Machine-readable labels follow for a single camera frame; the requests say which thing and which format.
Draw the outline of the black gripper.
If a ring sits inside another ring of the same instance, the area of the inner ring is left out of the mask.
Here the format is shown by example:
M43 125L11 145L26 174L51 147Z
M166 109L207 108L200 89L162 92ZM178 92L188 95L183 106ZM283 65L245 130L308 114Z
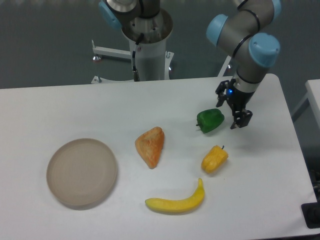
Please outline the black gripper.
M253 113L246 109L246 105L256 91L256 84L248 83L242 79L221 81L215 90L217 94L216 107L219 108L227 102L232 110L233 123L231 129L246 127Z

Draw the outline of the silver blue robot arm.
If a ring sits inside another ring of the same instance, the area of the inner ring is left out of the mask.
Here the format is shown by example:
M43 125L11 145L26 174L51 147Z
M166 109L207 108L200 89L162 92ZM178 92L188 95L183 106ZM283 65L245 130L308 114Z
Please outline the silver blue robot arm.
M164 80L169 70L165 64L166 43L173 20L160 2L102 0L98 8L104 21L121 30L129 42L134 81ZM249 124L253 114L246 105L280 53L279 41L262 29L278 17L281 9L278 0L244 0L235 16L219 14L207 27L207 39L238 63L233 77L222 81L215 91L216 105L227 103L231 109L232 128Z

